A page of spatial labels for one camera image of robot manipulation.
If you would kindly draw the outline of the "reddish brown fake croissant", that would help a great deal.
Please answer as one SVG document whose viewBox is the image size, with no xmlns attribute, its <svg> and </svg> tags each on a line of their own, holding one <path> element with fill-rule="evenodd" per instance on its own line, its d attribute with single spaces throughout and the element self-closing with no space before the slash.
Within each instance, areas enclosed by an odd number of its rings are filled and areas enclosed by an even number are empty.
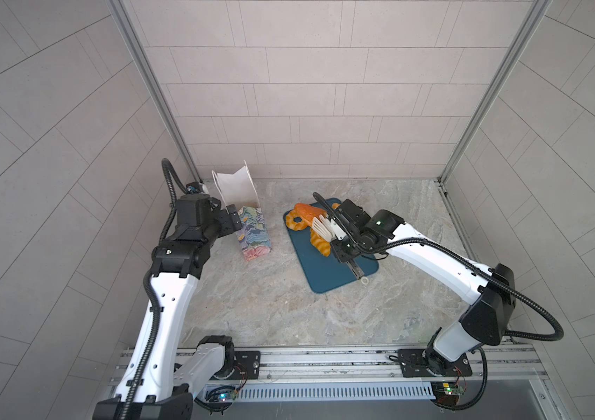
<svg viewBox="0 0 595 420">
<path fill-rule="evenodd" d="M 314 220 L 320 220 L 320 217 L 327 217 L 328 213 L 323 208 L 317 208 L 304 203 L 297 203 L 294 206 L 294 211 L 297 216 L 305 221 L 310 227 Z"/>
</svg>

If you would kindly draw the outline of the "fake ring donut bread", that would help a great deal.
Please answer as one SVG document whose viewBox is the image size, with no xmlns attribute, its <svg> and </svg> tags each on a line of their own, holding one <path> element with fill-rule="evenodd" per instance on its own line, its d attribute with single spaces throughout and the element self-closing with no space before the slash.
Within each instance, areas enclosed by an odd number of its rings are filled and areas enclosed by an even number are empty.
<svg viewBox="0 0 595 420">
<path fill-rule="evenodd" d="M 288 229 L 293 231 L 302 231 L 309 227 L 309 224 L 304 220 L 296 210 L 291 210 L 285 216 L 285 225 Z"/>
</svg>

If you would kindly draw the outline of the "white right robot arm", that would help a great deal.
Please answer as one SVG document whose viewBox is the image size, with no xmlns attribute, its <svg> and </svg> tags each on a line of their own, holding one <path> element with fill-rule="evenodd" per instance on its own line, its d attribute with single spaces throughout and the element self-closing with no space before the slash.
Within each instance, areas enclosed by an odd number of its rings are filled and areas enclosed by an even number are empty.
<svg viewBox="0 0 595 420">
<path fill-rule="evenodd" d="M 446 285 L 468 305 L 461 317 L 440 328 L 423 352 L 423 365 L 435 376 L 451 372 L 461 356 L 484 345 L 497 346 L 507 332 L 516 299 L 487 275 L 513 286 L 513 273 L 492 269 L 444 248 L 418 232 L 399 215 L 380 210 L 371 216 L 349 199 L 314 219 L 331 239 L 343 264 L 355 257 L 386 254 L 400 258 Z"/>
</svg>

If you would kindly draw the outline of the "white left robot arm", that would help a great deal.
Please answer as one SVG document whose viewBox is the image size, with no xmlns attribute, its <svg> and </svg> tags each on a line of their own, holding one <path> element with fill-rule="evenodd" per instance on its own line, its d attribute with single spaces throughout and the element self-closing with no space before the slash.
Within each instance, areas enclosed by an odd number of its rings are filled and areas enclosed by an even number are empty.
<svg viewBox="0 0 595 420">
<path fill-rule="evenodd" d="M 176 199 L 174 233 L 155 248 L 143 279 L 149 304 L 129 366 L 115 395 L 98 402 L 95 419 L 188 419 L 213 376 L 234 372 L 231 337 L 207 336 L 176 367 L 186 310 L 215 241 L 241 227 L 234 208 L 202 192 Z"/>
</svg>

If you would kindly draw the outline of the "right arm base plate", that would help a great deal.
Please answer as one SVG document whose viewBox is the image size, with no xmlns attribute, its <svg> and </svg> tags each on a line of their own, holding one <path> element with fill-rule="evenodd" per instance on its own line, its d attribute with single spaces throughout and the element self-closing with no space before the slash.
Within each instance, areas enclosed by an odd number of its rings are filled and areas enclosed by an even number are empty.
<svg viewBox="0 0 595 420">
<path fill-rule="evenodd" d="M 405 378 L 472 376 L 472 366 L 466 354 L 449 362 L 437 352 L 426 354 L 425 349 L 400 349 L 396 354 Z"/>
</svg>

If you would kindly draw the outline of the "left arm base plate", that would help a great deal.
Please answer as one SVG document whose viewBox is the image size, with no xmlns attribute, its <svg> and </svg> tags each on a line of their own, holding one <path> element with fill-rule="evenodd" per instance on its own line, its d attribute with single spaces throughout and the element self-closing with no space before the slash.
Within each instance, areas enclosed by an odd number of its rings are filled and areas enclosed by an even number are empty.
<svg viewBox="0 0 595 420">
<path fill-rule="evenodd" d="M 212 377 L 215 381 L 257 380 L 259 377 L 262 354 L 260 351 L 236 351 L 234 367 L 227 376 Z"/>
</svg>

